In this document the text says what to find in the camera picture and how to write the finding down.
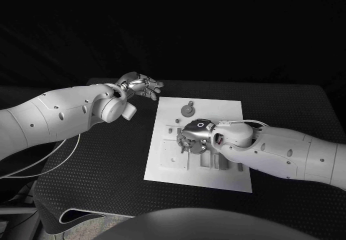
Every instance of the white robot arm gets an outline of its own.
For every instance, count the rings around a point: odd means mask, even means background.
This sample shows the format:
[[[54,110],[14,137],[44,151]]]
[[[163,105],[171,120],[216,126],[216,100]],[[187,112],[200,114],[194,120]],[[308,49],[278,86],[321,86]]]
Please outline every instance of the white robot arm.
[[[49,91],[0,110],[0,160],[31,146],[72,138],[96,123],[111,123],[119,116],[129,120],[137,109],[127,99],[137,94],[155,100],[160,87],[161,82],[129,72],[116,83]]]
[[[315,181],[346,190],[346,145],[289,129],[246,120],[191,121],[177,135],[184,151],[202,154],[214,148],[227,160],[285,179]]]

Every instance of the dark curtain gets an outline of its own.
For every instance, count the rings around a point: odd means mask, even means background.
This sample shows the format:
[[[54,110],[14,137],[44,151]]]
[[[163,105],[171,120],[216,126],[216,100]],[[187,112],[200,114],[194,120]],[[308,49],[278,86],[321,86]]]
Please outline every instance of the dark curtain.
[[[3,15],[0,84],[57,89],[129,71],[161,80],[313,84],[344,122],[343,1],[184,8]]]

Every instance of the wire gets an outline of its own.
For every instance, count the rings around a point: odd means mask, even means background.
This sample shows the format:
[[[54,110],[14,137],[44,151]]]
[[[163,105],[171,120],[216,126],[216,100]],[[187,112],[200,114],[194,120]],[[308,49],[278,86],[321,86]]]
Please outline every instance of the wire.
[[[60,148],[60,146],[63,145],[65,142],[66,142],[66,139],[63,140],[63,142],[60,143],[60,145],[57,146],[57,148],[56,148],[37,162],[34,162],[31,165],[26,166],[26,167],[21,168],[20,170],[17,170],[17,171],[14,171],[14,172],[11,172],[11,173],[0,176],[0,179],[7,178],[10,175],[17,174],[18,172],[24,171],[26,169],[29,169],[30,167],[33,167],[36,164],[39,164],[39,163],[56,152],[56,150]]]
[[[227,122],[227,123],[238,123],[238,122],[245,123],[245,122],[249,122],[249,123],[261,124],[261,125],[265,126],[265,127],[269,126],[268,124],[265,124],[264,122],[256,121],[256,120],[236,120],[236,121],[226,121],[226,122]]]
[[[30,217],[27,218],[27,219],[24,219],[17,225],[14,225],[10,229],[7,229],[7,230],[4,230],[3,232],[0,232],[0,235],[3,234],[3,233],[7,233],[13,228],[16,228],[23,222],[26,222],[30,218],[31,218],[31,216],[36,214],[36,212],[30,215]]]
[[[33,177],[36,177],[36,176],[39,176],[39,175],[43,175],[43,174],[49,173],[50,171],[53,171],[53,170],[69,160],[69,158],[70,158],[70,156],[72,156],[72,154],[73,154],[73,152],[75,152],[75,150],[76,150],[76,148],[78,148],[79,139],[80,139],[80,134],[79,134],[79,136],[78,136],[78,140],[76,140],[76,144],[75,144],[72,153],[67,155],[66,159],[60,162],[60,164],[59,164],[57,166],[54,166],[50,170],[41,172],[40,174],[31,175],[31,176],[7,176],[5,178],[7,178],[7,179],[33,178]]]

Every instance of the black table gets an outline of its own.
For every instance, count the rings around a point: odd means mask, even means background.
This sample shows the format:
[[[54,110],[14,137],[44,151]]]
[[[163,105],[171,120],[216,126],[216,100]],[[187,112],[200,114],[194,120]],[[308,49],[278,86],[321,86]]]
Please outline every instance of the black table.
[[[96,83],[106,80],[93,78],[88,85]],[[346,143],[318,86],[167,80],[160,96],[240,101],[243,119]],[[197,207],[249,214],[321,239],[344,238],[346,192],[327,184],[281,179],[252,169],[252,193],[145,181],[158,101],[135,96],[129,102],[137,107],[131,121],[119,117],[112,123],[96,124],[82,133],[67,162],[39,177],[34,203],[49,234],[101,217],[96,213],[138,216],[161,209]],[[66,141],[43,170],[63,161],[76,139]]]

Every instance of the textured black mat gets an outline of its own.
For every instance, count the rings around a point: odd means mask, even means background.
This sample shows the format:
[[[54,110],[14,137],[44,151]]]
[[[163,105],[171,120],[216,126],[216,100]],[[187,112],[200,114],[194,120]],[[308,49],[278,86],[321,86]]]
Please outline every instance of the textured black mat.
[[[93,79],[88,84],[102,83]],[[346,136],[324,91],[313,85],[164,81],[160,96],[236,100],[243,119],[297,130],[336,143]],[[142,213],[199,207],[235,211],[272,220],[321,239],[346,236],[346,192],[323,183],[281,179],[251,170],[252,193],[145,181],[158,102],[135,96],[137,113],[127,121],[99,123],[80,135],[67,162],[39,177],[34,202],[44,230],[56,234],[91,214],[60,224],[67,209],[137,216]],[[69,155],[76,137],[49,158],[44,170]]]

